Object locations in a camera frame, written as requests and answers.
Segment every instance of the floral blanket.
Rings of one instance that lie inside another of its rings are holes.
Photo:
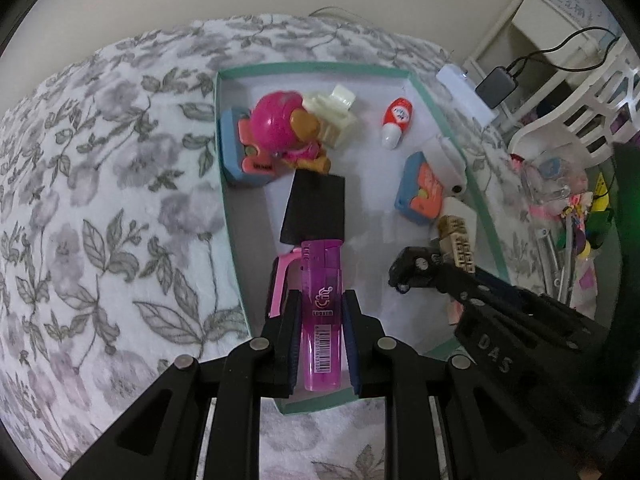
[[[0,121],[0,418],[59,478],[181,353],[227,354],[239,307],[213,140],[216,71],[284,60],[412,70],[484,192],[511,281],[539,288],[502,140],[455,111],[434,44],[352,23],[241,16],[107,46]],[[263,479],[383,477],[383,407],[282,418],[263,402]]]

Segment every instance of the pink lighter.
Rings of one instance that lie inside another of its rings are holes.
[[[302,359],[305,390],[340,387],[341,240],[302,242]]]

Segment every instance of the pink ball toy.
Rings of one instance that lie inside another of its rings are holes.
[[[289,123],[291,113],[298,108],[302,108],[302,95],[297,92],[263,96],[249,118],[255,141],[271,153],[285,152],[300,142]]]

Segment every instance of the small bottle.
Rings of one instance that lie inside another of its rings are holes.
[[[412,104],[403,97],[393,101],[386,109],[382,121],[382,145],[386,149],[392,150],[398,145],[400,137],[409,126],[413,110]]]

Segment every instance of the lighter barcode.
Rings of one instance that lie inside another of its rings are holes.
[[[331,372],[331,325],[314,326],[314,372]]]

